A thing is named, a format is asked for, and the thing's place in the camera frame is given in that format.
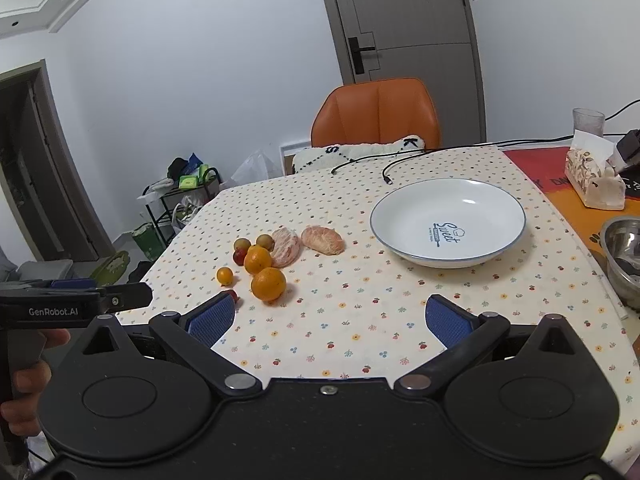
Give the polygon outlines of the person's left hand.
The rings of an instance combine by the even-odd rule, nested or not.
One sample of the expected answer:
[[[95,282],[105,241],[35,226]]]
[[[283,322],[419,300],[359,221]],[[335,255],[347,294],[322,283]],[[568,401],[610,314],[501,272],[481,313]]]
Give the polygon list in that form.
[[[8,423],[14,436],[29,438],[40,433],[37,419],[38,402],[51,377],[51,367],[43,359],[13,374],[13,387],[21,396],[2,403],[1,416]]]

